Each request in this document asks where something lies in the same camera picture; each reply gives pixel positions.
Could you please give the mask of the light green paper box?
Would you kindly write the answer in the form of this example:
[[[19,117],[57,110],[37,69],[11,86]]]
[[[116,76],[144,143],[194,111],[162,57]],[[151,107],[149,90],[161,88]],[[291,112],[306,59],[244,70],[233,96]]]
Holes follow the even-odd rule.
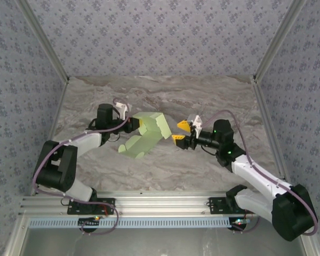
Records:
[[[125,144],[118,148],[118,152],[130,158],[144,157],[162,139],[168,139],[172,133],[165,115],[159,112],[138,112],[133,115],[141,124],[139,135],[133,135]]]

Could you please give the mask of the small circuit board with lights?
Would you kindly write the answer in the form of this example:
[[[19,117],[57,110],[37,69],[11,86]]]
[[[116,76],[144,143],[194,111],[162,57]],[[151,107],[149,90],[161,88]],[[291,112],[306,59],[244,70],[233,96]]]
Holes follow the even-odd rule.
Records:
[[[83,229],[90,229],[90,228],[97,229],[99,224],[100,224],[100,220],[96,219],[95,217],[79,218],[77,221],[78,227]]]
[[[250,219],[247,218],[229,218],[230,229],[235,231],[244,231],[247,224],[250,223]]]

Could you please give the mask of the grey metal shelf panel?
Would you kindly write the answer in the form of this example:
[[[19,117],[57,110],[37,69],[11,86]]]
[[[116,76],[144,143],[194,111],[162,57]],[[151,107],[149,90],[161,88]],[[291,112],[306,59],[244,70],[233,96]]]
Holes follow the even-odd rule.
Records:
[[[4,256],[320,256],[312,237],[282,239],[265,220],[251,231],[229,228],[29,228],[19,219]]]

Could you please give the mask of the aluminium table side rail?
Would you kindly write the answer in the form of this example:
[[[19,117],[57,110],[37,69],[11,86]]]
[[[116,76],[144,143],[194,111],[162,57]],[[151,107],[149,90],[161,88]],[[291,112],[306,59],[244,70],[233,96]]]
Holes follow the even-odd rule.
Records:
[[[271,121],[270,113],[266,105],[266,101],[265,101],[263,92],[261,90],[261,86],[258,84],[255,76],[250,76],[250,78],[252,80],[254,94],[259,105],[259,111],[262,116],[264,128],[265,128],[268,142],[271,148],[271,152],[273,154],[276,168],[279,172],[281,179],[289,180],[290,178],[289,178],[289,175],[287,174],[287,169],[286,169],[286,165],[282,155],[282,151],[279,146],[278,138],[276,136],[276,132]]]

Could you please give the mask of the aluminium mounting rail beam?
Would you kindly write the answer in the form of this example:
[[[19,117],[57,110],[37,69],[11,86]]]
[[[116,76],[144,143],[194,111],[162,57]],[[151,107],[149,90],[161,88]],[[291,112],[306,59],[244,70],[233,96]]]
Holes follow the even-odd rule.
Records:
[[[225,197],[218,191],[111,191],[100,198],[114,198],[122,217],[204,217],[210,214],[210,197]],[[34,217],[64,216],[67,207],[54,196],[36,195],[22,199],[19,215]]]

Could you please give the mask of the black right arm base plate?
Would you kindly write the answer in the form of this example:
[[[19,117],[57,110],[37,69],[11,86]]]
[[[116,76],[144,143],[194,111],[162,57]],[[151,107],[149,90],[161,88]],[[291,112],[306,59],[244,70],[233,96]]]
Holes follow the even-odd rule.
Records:
[[[244,214],[233,198],[229,197],[210,197],[206,203],[211,214]]]

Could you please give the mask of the aluminium frame post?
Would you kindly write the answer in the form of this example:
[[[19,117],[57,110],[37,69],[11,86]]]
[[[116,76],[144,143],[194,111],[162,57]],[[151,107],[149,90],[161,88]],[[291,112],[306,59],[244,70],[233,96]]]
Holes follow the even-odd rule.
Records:
[[[254,81],[259,84],[263,79],[265,73],[270,67],[275,55],[282,46],[286,36],[294,25],[299,13],[301,12],[303,6],[307,0],[292,0],[291,4],[283,16],[282,21],[279,24],[277,31],[274,34],[274,37],[270,41],[270,44],[261,59],[259,66],[254,73]]]
[[[46,33],[44,32],[37,16],[34,14],[30,4],[27,0],[14,0],[19,7],[22,15],[24,16],[26,22],[29,24],[30,28],[32,29],[34,35],[38,39],[39,44],[43,48],[46,56],[48,57],[49,61],[51,62],[53,68],[61,78],[61,80],[67,84],[68,82],[68,75],[59,60],[55,50],[53,49],[50,40],[47,38]]]

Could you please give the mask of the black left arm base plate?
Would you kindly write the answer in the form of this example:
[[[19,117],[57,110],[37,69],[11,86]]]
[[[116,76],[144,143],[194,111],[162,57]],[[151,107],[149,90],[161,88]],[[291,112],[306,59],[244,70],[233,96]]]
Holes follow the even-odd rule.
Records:
[[[98,198],[96,202],[106,203],[115,206],[114,198]],[[82,204],[69,202],[67,208],[68,215],[113,215],[114,210],[109,205]]]

